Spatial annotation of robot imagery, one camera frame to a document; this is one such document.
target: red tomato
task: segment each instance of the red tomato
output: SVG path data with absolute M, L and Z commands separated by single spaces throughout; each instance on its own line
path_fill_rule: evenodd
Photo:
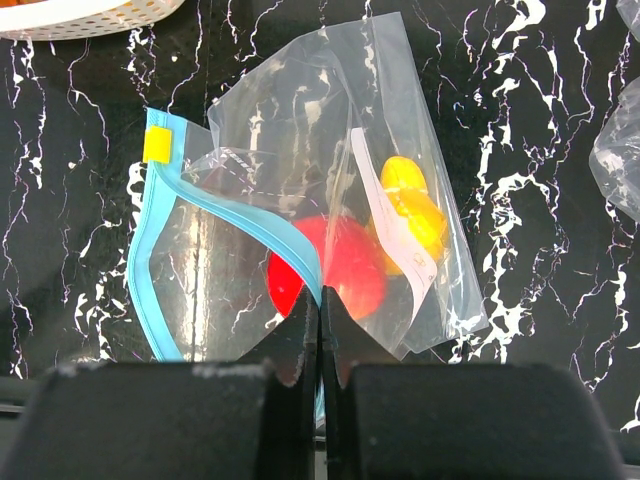
M 384 259 L 366 230 L 351 217 L 341 216 L 329 225 L 322 216 L 308 217 L 294 225 L 313 244 L 323 267 L 324 284 L 340 295 L 354 320 L 375 312 L 384 301 L 387 276 Z M 327 240 L 327 230 L 333 244 Z M 329 258 L 325 259 L 325 250 Z M 302 289 L 302 279 L 280 257 L 272 253 L 267 267 L 269 295 L 280 314 L 287 316 Z

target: yellow fruit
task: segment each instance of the yellow fruit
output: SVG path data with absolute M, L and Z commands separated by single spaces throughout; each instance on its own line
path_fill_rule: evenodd
M 409 231 L 431 258 L 438 262 L 442 258 L 449 235 L 447 219 L 442 211 L 420 190 L 404 189 L 387 195 L 398 215 L 408 220 Z M 373 219 L 369 220 L 367 230 L 375 234 Z M 401 275 L 402 271 L 393 260 L 386 254 L 384 257 L 387 275 Z
M 415 188 L 427 192 L 427 182 L 420 167 L 406 157 L 391 157 L 382 167 L 380 184 L 385 191 Z

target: plastic bag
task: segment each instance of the plastic bag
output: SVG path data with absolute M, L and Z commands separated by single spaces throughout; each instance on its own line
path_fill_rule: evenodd
M 596 138 L 589 167 L 602 195 L 640 222 L 640 79 L 627 85 L 618 102 Z
M 636 40 L 640 41 L 640 1 L 618 0 L 618 12 Z
M 237 358 L 303 281 L 318 302 L 334 286 L 398 357 L 487 325 L 399 14 L 297 38 L 208 117 L 210 132 L 167 115 L 186 133 L 149 169 L 172 192 L 156 203 L 173 202 L 139 227 L 159 231 L 129 258 L 138 278 L 150 271 L 132 286 L 138 313 L 165 325 L 152 345 Z

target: marble countertop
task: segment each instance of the marble countertop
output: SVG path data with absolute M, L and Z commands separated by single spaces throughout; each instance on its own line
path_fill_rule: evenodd
M 145 106 L 205 125 L 214 98 L 296 36 L 397 10 L 492 324 L 428 359 L 569 369 L 612 429 L 638 435 L 638 229 L 588 167 L 640 75 L 613 0 L 187 0 L 152 28 L 0 41 L 2 374 L 152 360 L 124 276 Z

